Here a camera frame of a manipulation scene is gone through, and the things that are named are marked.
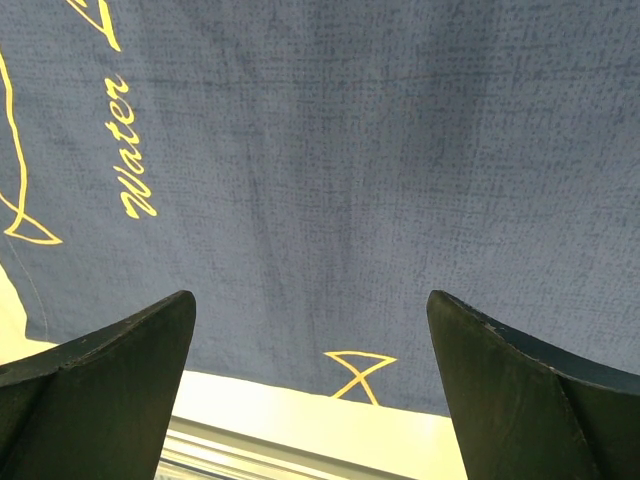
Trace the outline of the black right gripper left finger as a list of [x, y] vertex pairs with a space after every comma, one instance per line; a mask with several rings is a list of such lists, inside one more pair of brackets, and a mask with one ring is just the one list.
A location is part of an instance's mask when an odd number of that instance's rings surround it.
[[196, 320], [189, 291], [1, 368], [4, 479], [154, 477]]

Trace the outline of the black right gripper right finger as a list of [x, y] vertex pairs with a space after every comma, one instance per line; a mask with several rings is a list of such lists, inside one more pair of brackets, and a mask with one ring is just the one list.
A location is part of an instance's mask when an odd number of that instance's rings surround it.
[[440, 290], [431, 341], [470, 479], [636, 479], [639, 377], [507, 326]]

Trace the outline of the blue placemat gold print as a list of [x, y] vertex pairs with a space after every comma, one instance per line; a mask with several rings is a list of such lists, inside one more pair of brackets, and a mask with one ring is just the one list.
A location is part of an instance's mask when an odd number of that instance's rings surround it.
[[5, 1], [28, 338], [178, 291], [192, 370], [443, 413], [444, 290], [639, 369], [635, 1]]

